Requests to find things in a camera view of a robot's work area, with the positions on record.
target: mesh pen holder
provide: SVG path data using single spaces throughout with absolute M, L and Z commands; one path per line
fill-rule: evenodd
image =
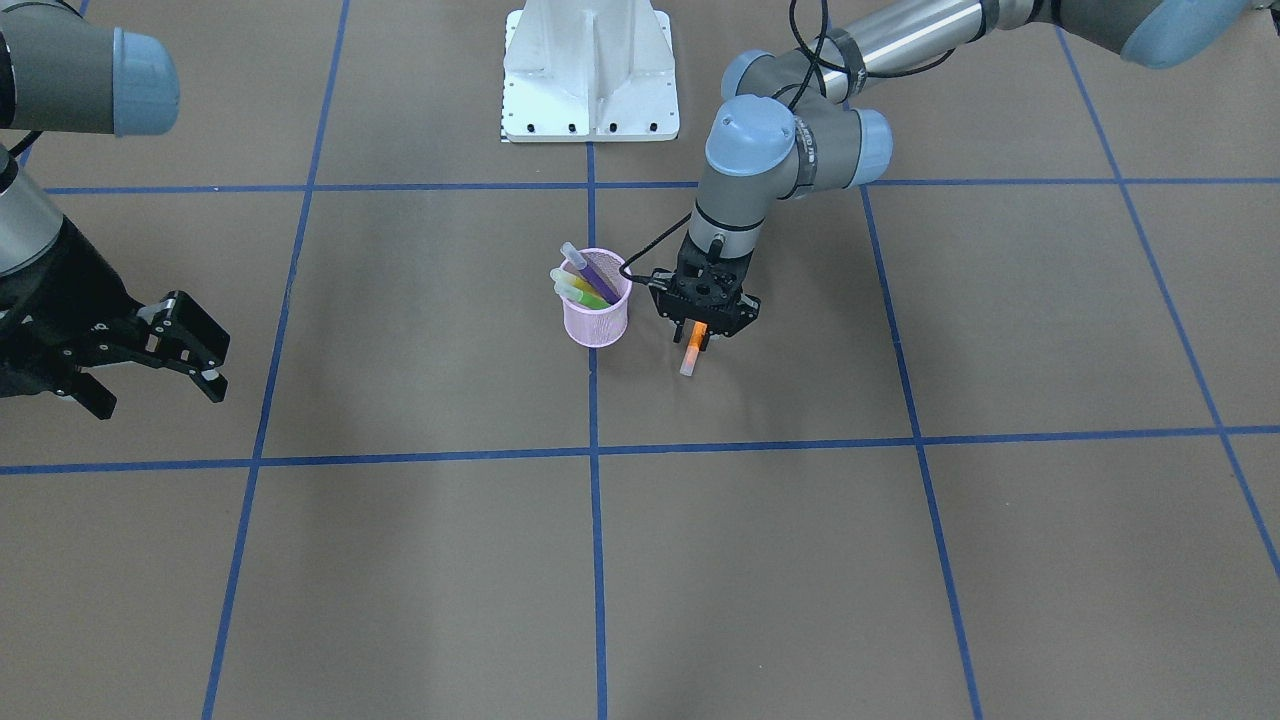
M 617 342 L 627 329 L 627 300 L 631 297 L 631 281 L 618 273 L 622 258 L 613 252 L 599 247 L 588 247 L 582 250 L 582 255 L 595 265 L 595 270 L 613 286 L 613 290 L 618 291 L 622 300 L 604 310 L 591 310 L 561 297 L 561 304 L 564 306 L 564 331 L 568 332 L 568 337 L 573 338 L 573 342 L 584 347 L 605 347 Z M 561 269 L 581 277 L 581 273 L 568 260 L 561 263 Z

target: purple marker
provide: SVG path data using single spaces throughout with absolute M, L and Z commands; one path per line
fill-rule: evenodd
M 600 277 L 600 273 L 595 270 L 595 265 L 593 265 L 585 255 L 579 252 L 577 249 L 573 247 L 572 242 L 566 242 L 561 246 L 561 255 L 563 255 L 579 273 L 582 273 L 582 279 L 591 283 L 591 287 L 595 288 L 595 292 L 600 293 L 600 297 L 603 297 L 605 302 L 613 305 L 622 301 L 622 296 L 613 290 L 613 286 L 611 286 L 608 281 Z

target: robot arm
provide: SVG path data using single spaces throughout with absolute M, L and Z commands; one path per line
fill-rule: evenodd
M 178 79 L 159 41 L 86 23 L 60 1 L 0 1 L 0 127 L 159 135 Z M 54 392 L 110 418 L 84 368 L 138 363 L 188 374 L 218 402 L 230 342 L 183 292 L 143 306 L 0 147 L 0 397 Z
M 744 53 L 724 72 L 724 104 L 676 269 L 636 279 L 676 323 L 676 342 L 689 319 L 707 323 L 708 334 L 732 336 L 759 315 L 742 279 L 772 202 L 868 183 L 887 169 L 888 123 L 874 110 L 844 109 L 852 96 L 1033 22 L 1166 68 L 1207 47 L 1257 1 L 899 0 L 781 56 Z M 826 24 L 826 3 L 823 15 Z

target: light blue cap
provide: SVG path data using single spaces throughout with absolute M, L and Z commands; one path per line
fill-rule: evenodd
M 863 146 L 858 151 L 858 168 L 850 187 L 879 179 L 893 158 L 893 131 L 884 115 L 876 110 L 858 110 L 858 120 L 863 127 Z
M 163 135 L 178 122 L 178 70 L 159 40 L 115 28 L 111 47 L 115 136 Z
M 1249 0 L 1165 0 L 1133 31 L 1120 56 L 1171 68 L 1208 47 L 1248 6 Z
M 707 163 L 732 177 L 772 170 L 795 149 L 795 117 L 771 97 L 739 95 L 716 113 Z
M 742 85 L 742 77 L 746 76 L 746 69 L 751 67 L 751 63 L 760 58 L 772 56 L 764 50 L 748 50 L 730 60 L 728 67 L 724 68 L 724 74 L 721 77 L 721 99 L 728 100 L 737 95 L 737 86 Z

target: white mounting base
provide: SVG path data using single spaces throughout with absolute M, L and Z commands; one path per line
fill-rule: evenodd
M 680 133 L 671 18 L 649 0 L 529 0 L 507 15 L 511 142 L 641 142 Z

